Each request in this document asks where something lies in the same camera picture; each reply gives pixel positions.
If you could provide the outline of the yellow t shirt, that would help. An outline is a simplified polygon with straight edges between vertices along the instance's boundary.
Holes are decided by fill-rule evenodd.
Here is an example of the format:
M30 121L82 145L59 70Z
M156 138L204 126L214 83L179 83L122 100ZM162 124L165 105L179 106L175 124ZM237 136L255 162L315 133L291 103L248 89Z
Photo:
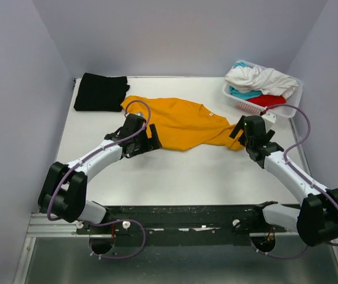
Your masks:
M156 126L160 143L164 149L187 151L201 144L224 146L239 151L244 147L238 142L242 132L235 138L230 134L235 125L203 104L179 98L144 98L128 96L121 107L132 114L148 116L150 124Z

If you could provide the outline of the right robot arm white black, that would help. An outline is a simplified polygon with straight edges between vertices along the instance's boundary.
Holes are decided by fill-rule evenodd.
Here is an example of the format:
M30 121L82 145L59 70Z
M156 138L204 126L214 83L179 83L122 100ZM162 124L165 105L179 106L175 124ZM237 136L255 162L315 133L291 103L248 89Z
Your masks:
M261 206L252 216L255 230L264 232L278 225L298 233L302 241L314 247L338 239L338 189L329 189L305 173L288 158L286 151L272 142L275 116L271 114L241 116L230 137L245 147L249 157L275 176L295 197L300 208L278 203Z

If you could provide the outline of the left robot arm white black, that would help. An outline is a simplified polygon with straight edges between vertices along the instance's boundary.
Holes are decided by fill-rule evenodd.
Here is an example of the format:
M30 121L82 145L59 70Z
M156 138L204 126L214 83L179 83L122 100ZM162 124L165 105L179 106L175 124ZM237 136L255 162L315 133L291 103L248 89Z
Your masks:
M109 165L162 147L156 126L139 115L129 114L123 126L109 133L99 146L69 163L53 163L38 197L49 219L90 222L98 234L110 228L104 206L87 199L88 183Z

